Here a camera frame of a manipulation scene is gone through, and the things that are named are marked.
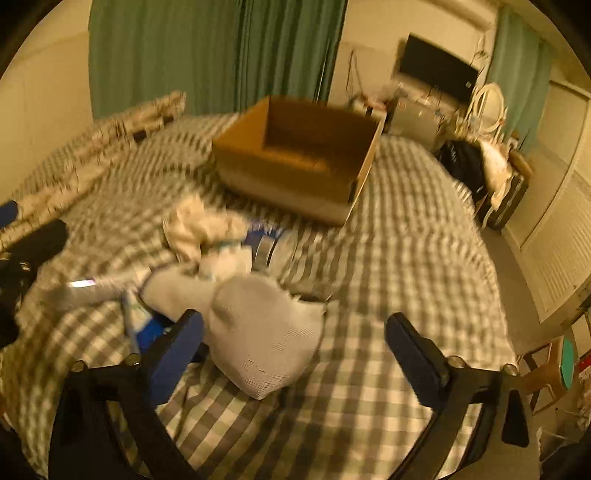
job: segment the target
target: blue fabric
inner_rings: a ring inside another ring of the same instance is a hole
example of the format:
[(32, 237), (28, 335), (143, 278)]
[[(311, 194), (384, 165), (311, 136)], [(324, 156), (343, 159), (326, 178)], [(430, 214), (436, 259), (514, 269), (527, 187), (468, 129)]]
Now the blue fabric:
[(504, 5), (497, 23), (495, 49), (486, 81), (501, 87), (507, 107), (505, 138), (517, 132), (519, 150), (535, 143), (550, 84), (553, 51), (523, 19)]
[(10, 200), (3, 205), (0, 205), (0, 230), (7, 227), (18, 216), (18, 204), (14, 200)]

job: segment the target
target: black bag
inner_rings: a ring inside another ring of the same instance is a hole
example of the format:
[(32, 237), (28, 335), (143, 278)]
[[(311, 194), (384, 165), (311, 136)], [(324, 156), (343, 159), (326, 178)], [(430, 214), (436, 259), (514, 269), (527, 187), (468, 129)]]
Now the black bag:
[(452, 177), (470, 189), (474, 203), (486, 195), (480, 147), (465, 140), (447, 140), (434, 155)]
[(0, 348), (17, 339), (19, 328), (14, 315), (39, 267), (61, 252), (67, 239), (66, 224), (56, 219), (0, 254)]

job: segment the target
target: gingham blanket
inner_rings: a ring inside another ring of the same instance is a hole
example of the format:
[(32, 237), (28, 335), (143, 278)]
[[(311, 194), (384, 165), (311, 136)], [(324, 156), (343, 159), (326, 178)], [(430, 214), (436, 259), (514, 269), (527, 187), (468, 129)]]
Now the gingham blanket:
[[(62, 214), (69, 241), (28, 293), (18, 316), (22, 335), (6, 348), (1, 372), (9, 418), (39, 473), (47, 474), (54, 413), (72, 363), (116, 364), (129, 352), (119, 303), (58, 316), (41, 304), (41, 288), (173, 261), (162, 218), (189, 193), (297, 231), (284, 280), (311, 279), (336, 292), (318, 351), (294, 385), (256, 401), (208, 359), (190, 365), (170, 402), (158, 408), (202, 478), (392, 474), (430, 417), (384, 342), (392, 312), (404, 312), (444, 354), (473, 366), (499, 368), (514, 360), (495, 269), (471, 210), (429, 153), (384, 137), (348, 223), (326, 228), (222, 187), (210, 140), (232, 118), (174, 121), (129, 151)], [(51, 170), (60, 161), (53, 157)], [(35, 183), (30, 179), (22, 192)], [(441, 474), (457, 465), (474, 421), (473, 409)], [(130, 461), (142, 471), (124, 422), (119, 426)]]

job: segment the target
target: wall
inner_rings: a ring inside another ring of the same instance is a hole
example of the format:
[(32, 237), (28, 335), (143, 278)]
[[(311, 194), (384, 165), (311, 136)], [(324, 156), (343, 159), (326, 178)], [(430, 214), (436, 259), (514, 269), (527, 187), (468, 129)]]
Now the wall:
[(91, 4), (59, 3), (31, 32), (0, 79), (0, 203), (52, 150), (92, 124)]
[[(329, 102), (343, 105), (348, 101), (346, 92), (349, 55), (356, 51), (363, 90), (367, 94), (393, 91), (396, 78), (394, 66), (410, 33), (449, 51), (470, 63), (481, 36), (485, 35), (485, 50), (492, 54), (496, 33), (496, 8), (487, 5), (495, 23), (487, 32), (426, 0), (349, 0), (343, 26), (343, 35), (337, 54), (335, 73)], [(488, 58), (479, 83), (482, 84), (488, 70)], [(406, 87), (418, 88), (408, 79)]]

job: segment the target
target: patterned cloth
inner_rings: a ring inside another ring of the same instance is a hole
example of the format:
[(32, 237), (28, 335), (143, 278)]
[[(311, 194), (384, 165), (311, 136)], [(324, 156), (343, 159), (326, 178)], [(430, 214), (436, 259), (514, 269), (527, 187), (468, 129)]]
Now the patterned cloth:
[[(232, 120), (173, 122), (126, 153), (62, 215), (70, 239), (25, 298), (22, 335), (6, 348), (1, 371), (8, 415), (39, 473), (47, 474), (53, 418), (72, 363), (99, 367), (129, 353), (118, 302), (58, 316), (42, 305), (42, 287), (173, 261), (162, 218), (190, 193), (207, 206), (294, 229), (298, 246), (283, 280), (308, 279), (336, 292), (318, 351), (294, 385), (253, 400), (207, 359), (189, 366), (171, 400), (158, 408), (202, 478), (387, 478), (430, 417), (384, 341), (392, 312), (404, 312), (445, 355), (475, 367), (514, 360), (473, 208), (426, 150), (383, 137), (349, 221), (328, 228), (222, 187), (210, 141)], [(34, 176), (27, 184), (39, 181)], [(457, 465), (477, 411), (466, 416), (441, 474)], [(144, 471), (118, 420), (128, 457)]]
[(55, 176), (19, 199), (16, 221), (0, 232), (0, 251), (58, 217), (129, 150), (181, 115), (185, 103), (184, 93), (173, 92), (95, 124)]

